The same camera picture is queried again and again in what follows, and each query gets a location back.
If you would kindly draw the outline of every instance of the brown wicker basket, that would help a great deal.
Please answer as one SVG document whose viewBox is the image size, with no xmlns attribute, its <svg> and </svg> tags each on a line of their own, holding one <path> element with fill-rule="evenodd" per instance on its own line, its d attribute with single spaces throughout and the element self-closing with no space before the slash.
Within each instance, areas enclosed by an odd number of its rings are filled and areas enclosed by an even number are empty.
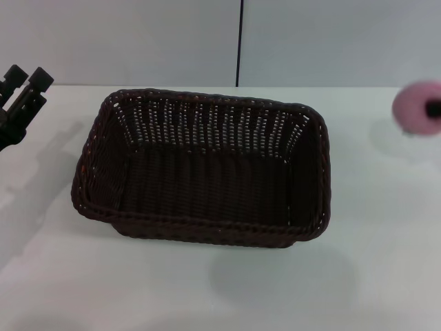
<svg viewBox="0 0 441 331">
<path fill-rule="evenodd" d="M 322 234 L 330 199 L 313 109 L 154 89 L 103 102 L 72 184 L 80 214 L 125 236 L 266 248 Z"/>
</svg>

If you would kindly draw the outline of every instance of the white wall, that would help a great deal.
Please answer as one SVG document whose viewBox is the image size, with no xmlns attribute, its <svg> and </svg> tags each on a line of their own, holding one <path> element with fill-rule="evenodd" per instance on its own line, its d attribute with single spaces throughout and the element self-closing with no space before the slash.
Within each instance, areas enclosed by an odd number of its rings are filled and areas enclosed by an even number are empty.
<svg viewBox="0 0 441 331">
<path fill-rule="evenodd" d="M 401 86 L 441 78 L 439 0 L 249 0 L 242 86 Z"/>
<path fill-rule="evenodd" d="M 233 86 L 237 0 L 1 0 L 0 74 L 55 83 Z"/>
</svg>

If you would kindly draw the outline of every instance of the black object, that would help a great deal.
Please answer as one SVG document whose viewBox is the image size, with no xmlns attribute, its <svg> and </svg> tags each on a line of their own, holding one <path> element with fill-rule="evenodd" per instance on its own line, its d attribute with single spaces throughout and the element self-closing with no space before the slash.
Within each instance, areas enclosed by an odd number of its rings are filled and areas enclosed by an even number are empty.
<svg viewBox="0 0 441 331">
<path fill-rule="evenodd" d="M 41 93 L 46 92 L 54 82 L 46 71 L 38 67 L 29 78 L 29 85 L 5 111 L 4 105 L 15 89 L 25 83 L 28 75 L 14 64 L 4 77 L 5 80 L 0 82 L 0 151 L 23 140 L 29 123 L 46 103 Z"/>
<path fill-rule="evenodd" d="M 426 114 L 431 119 L 441 117 L 441 100 L 431 100 L 426 103 Z"/>
</svg>

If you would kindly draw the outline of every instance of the white table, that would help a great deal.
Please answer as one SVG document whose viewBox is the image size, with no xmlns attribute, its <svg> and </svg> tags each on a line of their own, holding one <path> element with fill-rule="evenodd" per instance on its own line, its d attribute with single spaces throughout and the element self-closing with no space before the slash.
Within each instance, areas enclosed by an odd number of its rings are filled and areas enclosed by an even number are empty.
<svg viewBox="0 0 441 331">
<path fill-rule="evenodd" d="M 117 89 L 51 87 L 0 153 L 0 330 L 441 330 L 441 137 L 397 129 L 396 89 L 176 88 L 323 115 L 331 223 L 286 250 L 129 239 L 79 215 L 76 161 Z"/>
</svg>

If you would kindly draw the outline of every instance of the rectangular basket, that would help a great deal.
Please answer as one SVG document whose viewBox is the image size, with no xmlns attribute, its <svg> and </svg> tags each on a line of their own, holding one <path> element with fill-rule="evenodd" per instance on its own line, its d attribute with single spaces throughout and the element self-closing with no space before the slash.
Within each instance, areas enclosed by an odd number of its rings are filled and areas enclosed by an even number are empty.
<svg viewBox="0 0 441 331">
<path fill-rule="evenodd" d="M 125 236 L 266 248 L 322 234 L 330 199 L 310 107 L 154 89 L 103 102 L 72 184 L 80 214 Z"/>
</svg>

